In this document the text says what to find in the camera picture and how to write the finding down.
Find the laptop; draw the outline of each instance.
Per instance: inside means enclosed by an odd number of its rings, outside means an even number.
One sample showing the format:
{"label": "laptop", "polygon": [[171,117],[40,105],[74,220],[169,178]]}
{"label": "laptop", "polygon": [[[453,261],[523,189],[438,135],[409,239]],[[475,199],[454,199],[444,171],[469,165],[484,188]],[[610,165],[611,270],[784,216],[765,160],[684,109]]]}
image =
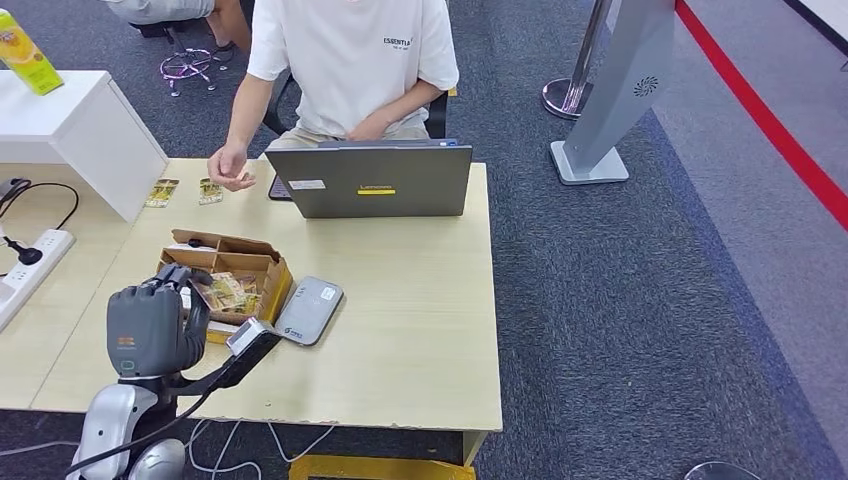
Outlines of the laptop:
{"label": "laptop", "polygon": [[265,155],[304,218],[460,216],[471,146],[453,140],[325,142]]}

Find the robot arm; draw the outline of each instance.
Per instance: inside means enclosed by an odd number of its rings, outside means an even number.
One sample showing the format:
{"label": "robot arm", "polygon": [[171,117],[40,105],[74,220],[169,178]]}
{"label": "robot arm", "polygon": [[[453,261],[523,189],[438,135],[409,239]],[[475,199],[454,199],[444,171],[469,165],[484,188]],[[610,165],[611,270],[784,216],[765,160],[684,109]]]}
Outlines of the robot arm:
{"label": "robot arm", "polygon": [[[203,356],[209,308],[194,283],[211,276],[176,264],[109,299],[107,350],[118,383],[102,389],[86,412],[82,440],[67,480],[170,480],[182,477],[183,444],[163,433],[196,410],[218,388],[237,385],[279,342],[268,325],[250,319],[227,341],[231,356],[214,372],[188,380],[181,371]],[[180,291],[191,291],[182,325]],[[200,395],[176,416],[178,396]]]}

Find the yellow base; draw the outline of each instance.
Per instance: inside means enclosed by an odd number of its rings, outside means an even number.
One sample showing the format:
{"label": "yellow base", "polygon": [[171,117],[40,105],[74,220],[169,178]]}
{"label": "yellow base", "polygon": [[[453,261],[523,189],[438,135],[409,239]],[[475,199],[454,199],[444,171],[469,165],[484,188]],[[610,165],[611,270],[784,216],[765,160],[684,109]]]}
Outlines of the yellow base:
{"label": "yellow base", "polygon": [[291,464],[289,480],[310,478],[357,480],[476,480],[471,467],[433,460],[306,455]]}

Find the khaki shorts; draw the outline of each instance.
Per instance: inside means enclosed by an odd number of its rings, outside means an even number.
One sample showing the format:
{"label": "khaki shorts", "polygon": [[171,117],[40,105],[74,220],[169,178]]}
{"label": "khaki shorts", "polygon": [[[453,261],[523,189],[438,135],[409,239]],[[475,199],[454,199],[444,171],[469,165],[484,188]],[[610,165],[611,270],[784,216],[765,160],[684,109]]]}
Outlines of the khaki shorts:
{"label": "khaki shorts", "polygon": [[[424,125],[401,127],[383,136],[383,140],[422,140],[430,138]],[[340,138],[313,133],[303,127],[294,127],[283,133],[280,138],[271,142],[268,148],[315,148],[321,142],[342,140]]]}
{"label": "khaki shorts", "polygon": [[215,0],[104,0],[121,20],[136,25],[208,17]]}

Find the yellow drink carton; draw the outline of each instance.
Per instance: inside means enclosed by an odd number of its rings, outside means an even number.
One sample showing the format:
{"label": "yellow drink carton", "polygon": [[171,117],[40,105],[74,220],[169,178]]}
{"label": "yellow drink carton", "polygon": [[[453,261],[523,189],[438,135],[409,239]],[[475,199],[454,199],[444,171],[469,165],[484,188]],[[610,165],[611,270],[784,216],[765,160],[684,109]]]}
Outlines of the yellow drink carton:
{"label": "yellow drink carton", "polygon": [[0,60],[38,95],[62,85],[50,61],[24,33],[12,14],[0,8]]}

